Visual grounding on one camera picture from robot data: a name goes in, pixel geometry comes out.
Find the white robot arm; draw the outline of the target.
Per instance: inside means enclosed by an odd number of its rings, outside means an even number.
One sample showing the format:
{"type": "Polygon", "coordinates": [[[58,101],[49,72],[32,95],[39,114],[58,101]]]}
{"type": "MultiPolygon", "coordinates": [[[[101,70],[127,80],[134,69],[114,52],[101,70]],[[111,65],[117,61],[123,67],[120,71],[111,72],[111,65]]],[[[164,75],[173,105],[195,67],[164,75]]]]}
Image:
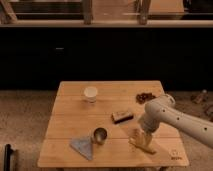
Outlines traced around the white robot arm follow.
{"type": "Polygon", "coordinates": [[[166,123],[213,149],[213,123],[176,110],[175,104],[169,94],[146,102],[145,113],[139,119],[142,131],[135,130],[130,142],[137,148],[153,153],[150,147],[152,134],[161,123],[166,123]]]}

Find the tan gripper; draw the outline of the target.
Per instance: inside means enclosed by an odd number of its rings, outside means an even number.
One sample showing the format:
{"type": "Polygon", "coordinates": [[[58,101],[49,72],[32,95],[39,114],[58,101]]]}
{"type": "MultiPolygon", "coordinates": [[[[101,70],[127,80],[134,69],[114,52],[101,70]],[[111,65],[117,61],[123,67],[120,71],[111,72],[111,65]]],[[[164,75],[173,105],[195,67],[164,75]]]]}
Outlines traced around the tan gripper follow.
{"type": "Polygon", "coordinates": [[[135,129],[133,139],[142,140],[146,145],[150,145],[152,135],[150,133],[142,132],[139,129],[135,129]]]}

